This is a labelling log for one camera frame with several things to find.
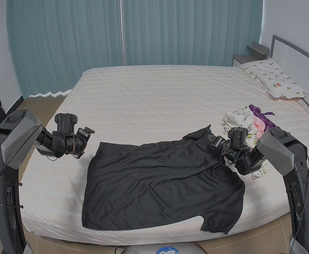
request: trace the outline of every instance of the nightstand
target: nightstand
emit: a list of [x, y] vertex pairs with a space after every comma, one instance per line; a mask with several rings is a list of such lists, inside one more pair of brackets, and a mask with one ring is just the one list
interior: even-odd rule
[[247, 50], [249, 51], [249, 55], [233, 55], [233, 67], [257, 60], [263, 60], [267, 58], [269, 54], [269, 49], [257, 42], [252, 42], [252, 46], [247, 46]]

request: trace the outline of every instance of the curtain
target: curtain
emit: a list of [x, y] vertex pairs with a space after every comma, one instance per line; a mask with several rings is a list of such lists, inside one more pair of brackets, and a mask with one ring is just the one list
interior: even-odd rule
[[72, 89], [85, 70], [124, 65], [119, 0], [7, 0], [24, 98]]
[[231, 66], [259, 41], [263, 0], [122, 0], [126, 65]]

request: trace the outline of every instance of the purple cloth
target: purple cloth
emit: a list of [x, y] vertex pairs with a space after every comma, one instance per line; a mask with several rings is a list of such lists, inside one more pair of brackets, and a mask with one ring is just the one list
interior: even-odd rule
[[249, 105], [249, 108], [256, 117], [260, 118], [265, 123], [264, 131], [266, 131], [267, 129], [277, 127], [272, 121], [270, 121], [267, 117], [265, 117], [265, 115], [274, 115], [272, 112], [262, 113], [259, 107], [256, 107], [252, 104]]

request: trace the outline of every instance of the pillow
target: pillow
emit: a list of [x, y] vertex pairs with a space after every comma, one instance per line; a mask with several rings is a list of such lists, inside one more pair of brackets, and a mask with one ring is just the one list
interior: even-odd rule
[[247, 62], [238, 67], [259, 79], [268, 93], [275, 98], [303, 98], [307, 94], [272, 58]]

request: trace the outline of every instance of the floor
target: floor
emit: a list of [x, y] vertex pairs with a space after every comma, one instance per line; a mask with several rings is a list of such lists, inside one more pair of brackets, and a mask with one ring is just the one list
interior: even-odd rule
[[[28, 98], [21, 104], [20, 108], [29, 109], [44, 125], [46, 125], [63, 100], [64, 96]], [[21, 165], [20, 179], [31, 154], [32, 150], [29, 151]], [[288, 241], [291, 230], [290, 215], [285, 214], [264, 226], [250, 231], [197, 243], [201, 245], [207, 253], [212, 254], [288, 253]], [[34, 254], [114, 254], [114, 248], [111, 247], [65, 243], [61, 240], [31, 234], [27, 230], [25, 230], [25, 237], [30, 242]]]

